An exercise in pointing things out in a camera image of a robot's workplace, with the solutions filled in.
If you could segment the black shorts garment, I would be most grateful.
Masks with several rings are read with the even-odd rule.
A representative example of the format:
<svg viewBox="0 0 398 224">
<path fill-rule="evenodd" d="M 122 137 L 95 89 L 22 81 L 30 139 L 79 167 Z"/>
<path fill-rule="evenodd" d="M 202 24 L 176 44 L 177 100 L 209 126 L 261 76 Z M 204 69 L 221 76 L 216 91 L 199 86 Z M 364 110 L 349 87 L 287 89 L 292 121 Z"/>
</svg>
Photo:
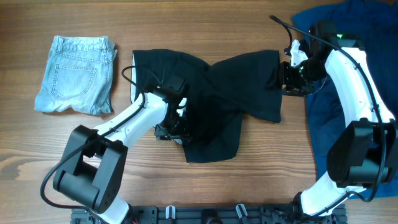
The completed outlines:
<svg viewBox="0 0 398 224">
<path fill-rule="evenodd" d="M 191 137 L 183 144 L 188 163 L 232 159 L 239 148 L 244 114 L 279 123 L 282 91 L 275 73 L 279 51 L 241 54 L 213 65 L 193 55 L 167 49 L 132 53 L 140 87 L 186 81 L 186 118 Z"/>
</svg>

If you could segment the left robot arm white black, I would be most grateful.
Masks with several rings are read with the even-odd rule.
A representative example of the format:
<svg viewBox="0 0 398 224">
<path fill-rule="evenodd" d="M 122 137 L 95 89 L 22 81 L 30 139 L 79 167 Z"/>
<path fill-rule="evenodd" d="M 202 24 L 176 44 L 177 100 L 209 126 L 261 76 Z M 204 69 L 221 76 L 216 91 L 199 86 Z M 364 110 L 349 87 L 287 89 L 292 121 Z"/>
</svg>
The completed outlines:
<svg viewBox="0 0 398 224">
<path fill-rule="evenodd" d="M 53 189 L 78 202 L 75 209 L 93 222 L 134 223 L 132 206 L 118 194 L 127 152 L 150 128 L 159 140 L 189 141 L 183 117 L 186 92 L 186 81 L 171 77 L 146 86 L 139 99 L 107 123 L 75 128 L 48 174 L 54 177 Z"/>
</svg>

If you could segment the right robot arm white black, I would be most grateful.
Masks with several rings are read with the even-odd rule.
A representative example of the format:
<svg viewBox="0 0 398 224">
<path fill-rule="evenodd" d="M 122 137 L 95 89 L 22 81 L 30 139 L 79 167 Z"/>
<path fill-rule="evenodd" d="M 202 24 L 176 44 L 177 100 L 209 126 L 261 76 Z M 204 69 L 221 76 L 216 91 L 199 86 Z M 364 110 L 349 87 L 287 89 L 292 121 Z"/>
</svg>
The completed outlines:
<svg viewBox="0 0 398 224">
<path fill-rule="evenodd" d="M 309 49 L 291 39 L 276 75 L 285 95 L 309 96 L 317 81 L 330 79 L 345 117 L 345 130 L 328 151 L 326 172 L 290 204 L 290 221 L 331 215 L 345 200 L 365 190 L 375 194 L 397 172 L 397 122 L 387 109 L 368 70 L 364 44 L 356 34 L 319 21 L 305 32 Z"/>
</svg>

